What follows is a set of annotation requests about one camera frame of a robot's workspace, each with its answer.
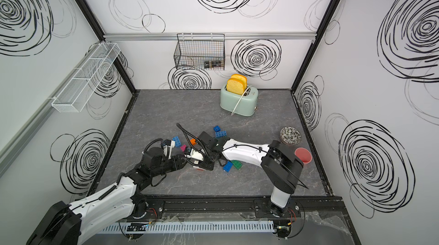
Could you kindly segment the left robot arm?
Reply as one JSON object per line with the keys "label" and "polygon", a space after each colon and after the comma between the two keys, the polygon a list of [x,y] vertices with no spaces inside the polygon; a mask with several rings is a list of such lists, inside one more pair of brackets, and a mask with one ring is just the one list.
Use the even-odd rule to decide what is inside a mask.
{"label": "left robot arm", "polygon": [[160,147],[146,150],[141,161],[130,171],[120,173],[113,184],[75,202],[52,205],[27,244],[81,245],[105,227],[131,216],[145,202],[141,192],[152,185],[154,177],[186,165],[185,154],[164,152]]}

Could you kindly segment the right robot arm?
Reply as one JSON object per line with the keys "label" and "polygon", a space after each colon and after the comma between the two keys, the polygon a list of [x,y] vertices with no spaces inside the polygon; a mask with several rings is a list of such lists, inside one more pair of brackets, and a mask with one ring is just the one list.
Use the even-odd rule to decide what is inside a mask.
{"label": "right robot arm", "polygon": [[214,164],[222,159],[227,162],[236,160],[262,168],[273,184],[270,200],[274,207],[285,209],[297,186],[307,188],[300,180],[304,168],[303,161],[294,151],[277,140],[270,144],[251,144],[239,142],[228,136],[214,138],[206,132],[195,136],[181,124],[177,123],[176,126],[188,141],[195,140],[194,150],[200,153],[201,158],[192,154],[186,157],[190,162],[198,161],[197,166]]}

